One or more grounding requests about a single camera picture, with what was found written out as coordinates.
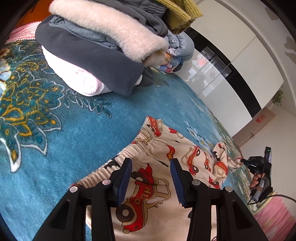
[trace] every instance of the patterned rug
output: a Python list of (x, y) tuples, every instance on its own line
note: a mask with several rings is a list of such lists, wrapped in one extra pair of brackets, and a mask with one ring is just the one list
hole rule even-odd
[[(0, 212), (19, 241), (31, 241), (70, 184), (97, 169), (133, 141), (146, 116), (162, 119), (212, 151), (231, 137), (197, 95), (175, 74), (155, 71), (155, 84), (85, 97), (47, 65), (35, 40), (0, 50)], [(229, 175), (246, 202), (249, 172)]]

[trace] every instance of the yellow knit sweater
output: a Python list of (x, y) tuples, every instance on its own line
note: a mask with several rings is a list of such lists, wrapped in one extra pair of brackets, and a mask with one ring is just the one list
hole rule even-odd
[(173, 34), (186, 30), (192, 22), (203, 14), (192, 0), (156, 0), (167, 7), (162, 19)]

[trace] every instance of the light blue puffer jacket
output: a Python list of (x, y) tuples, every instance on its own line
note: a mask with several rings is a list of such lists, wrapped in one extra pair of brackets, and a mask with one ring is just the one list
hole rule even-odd
[(170, 44), (168, 53), (173, 56), (180, 56), (184, 61), (188, 61), (192, 58), (194, 43), (186, 33), (172, 34), (171, 31), (168, 31), (168, 35), (165, 39)]

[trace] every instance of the pile of clothes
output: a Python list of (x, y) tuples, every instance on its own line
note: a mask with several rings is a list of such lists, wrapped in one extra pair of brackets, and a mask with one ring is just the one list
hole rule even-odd
[(168, 31), (165, 39), (168, 41), (170, 48), (165, 53), (164, 62), (155, 68), (165, 73), (177, 72), (182, 68), (184, 61), (192, 58), (194, 43), (184, 32), (173, 34)]
[(183, 31), (202, 16), (192, 0), (54, 0), (49, 11), (35, 37), (48, 65), (85, 96), (128, 96), (153, 84), (150, 67), (179, 70), (194, 50)]

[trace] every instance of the cord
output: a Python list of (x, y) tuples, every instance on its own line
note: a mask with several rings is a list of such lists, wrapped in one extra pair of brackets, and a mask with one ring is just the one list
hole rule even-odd
[(267, 196), (267, 197), (263, 198), (261, 201), (258, 201), (258, 202), (249, 203), (251, 201), (250, 200), (248, 202), (248, 205), (257, 204), (257, 203), (260, 203), (260, 202), (262, 202), (262, 201), (264, 201), (264, 200), (266, 200), (266, 199), (268, 199), (270, 197), (276, 197), (276, 196), (285, 197), (285, 198), (290, 199), (290, 200), (292, 200), (292, 201), (294, 201), (296, 203), (296, 200), (294, 198), (291, 198), (291, 197), (288, 197), (288, 196), (282, 195), (282, 194), (274, 194), (274, 195)]

